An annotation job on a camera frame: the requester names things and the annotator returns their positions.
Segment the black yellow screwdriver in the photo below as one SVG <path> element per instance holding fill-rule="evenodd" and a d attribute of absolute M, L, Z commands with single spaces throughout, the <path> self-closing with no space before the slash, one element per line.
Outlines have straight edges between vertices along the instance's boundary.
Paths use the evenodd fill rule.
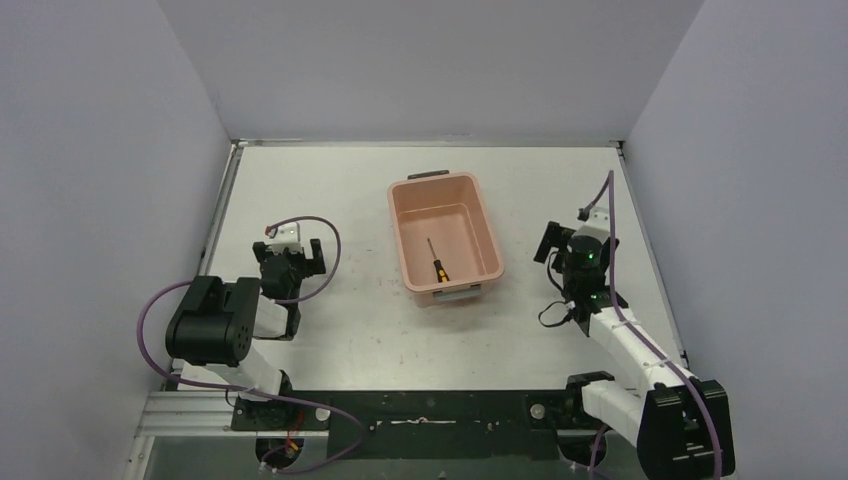
<path fill-rule="evenodd" d="M 430 253 L 433 257 L 433 266 L 435 269 L 435 274 L 437 277 L 438 283 L 446 283 L 450 280 L 449 275 L 447 274 L 446 269 L 444 268 L 440 257 L 437 255 L 435 248 L 433 246 L 432 240 L 427 238 L 427 244 L 430 250 Z"/>

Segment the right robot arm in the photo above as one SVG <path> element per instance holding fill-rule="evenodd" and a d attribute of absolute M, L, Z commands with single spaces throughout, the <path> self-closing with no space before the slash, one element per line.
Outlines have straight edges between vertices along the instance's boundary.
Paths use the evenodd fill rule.
<path fill-rule="evenodd" d="M 629 390 L 606 371 L 568 378 L 563 415 L 579 426 L 598 426 L 624 437 L 649 479 L 721 479 L 736 470 L 729 399 L 715 380 L 700 380 L 649 337 L 608 275 L 605 230 L 574 230 L 549 222 L 534 255 L 573 323 L 601 346 L 635 382 Z"/>

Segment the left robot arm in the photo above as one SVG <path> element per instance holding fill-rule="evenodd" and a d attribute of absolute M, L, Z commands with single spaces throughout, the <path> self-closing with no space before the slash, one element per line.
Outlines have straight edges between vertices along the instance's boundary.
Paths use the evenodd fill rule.
<path fill-rule="evenodd" d="M 264 402 L 271 395 L 289 394 L 289 376 L 272 366 L 253 342 L 291 341 L 297 334 L 302 283 L 326 273 L 321 241 L 312 239 L 309 247 L 306 255 L 297 239 L 255 242 L 257 277 L 234 282 L 195 277 L 167 327 L 168 354 L 215 373 L 243 399 Z"/>

